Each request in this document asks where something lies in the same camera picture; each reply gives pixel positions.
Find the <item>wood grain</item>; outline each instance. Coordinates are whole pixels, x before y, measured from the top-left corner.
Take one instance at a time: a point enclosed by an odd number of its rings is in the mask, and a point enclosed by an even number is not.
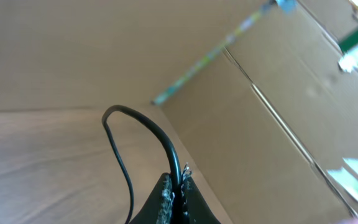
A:
[[[222,223],[231,223],[163,113],[138,108],[177,148]],[[125,179],[101,125],[102,110],[0,113],[0,223],[123,223],[129,209]],[[169,166],[158,140],[123,114],[109,119],[131,176],[136,214]]]

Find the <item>black cable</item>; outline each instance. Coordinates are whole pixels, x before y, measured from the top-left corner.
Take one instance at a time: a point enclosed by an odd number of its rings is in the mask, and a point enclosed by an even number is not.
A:
[[[102,116],[102,124],[103,124],[104,129],[106,130],[107,136],[110,141],[110,145],[112,147],[112,151],[116,155],[118,164],[121,167],[122,173],[124,173],[124,177],[127,180],[127,184],[128,184],[128,188],[129,188],[129,196],[130,196],[131,204],[129,207],[129,213],[128,213],[127,220],[125,221],[125,224],[128,224],[129,221],[131,220],[132,212],[134,210],[134,189],[132,187],[131,179],[129,178],[129,175],[125,168],[125,165],[122,162],[121,156],[118,153],[116,143],[114,142],[114,139],[112,138],[110,128],[107,124],[107,119],[109,118],[110,114],[115,111],[120,111],[120,112],[138,120],[147,129],[149,129],[151,132],[153,132],[155,137],[157,137],[157,139],[161,142],[161,145],[163,146],[163,148],[165,149],[165,152],[167,153],[167,157],[168,157],[168,161],[169,161],[173,191],[180,189],[181,168],[180,168],[180,164],[179,164],[178,155],[175,151],[175,148],[173,147],[171,140],[168,138],[168,136],[165,134],[165,132],[162,131],[162,129],[159,126],[157,126],[152,120],[148,119],[146,116],[142,115],[141,113],[139,113],[136,110],[133,110],[126,106],[121,106],[121,105],[111,106],[106,110],[106,112],[104,112],[104,114]]]

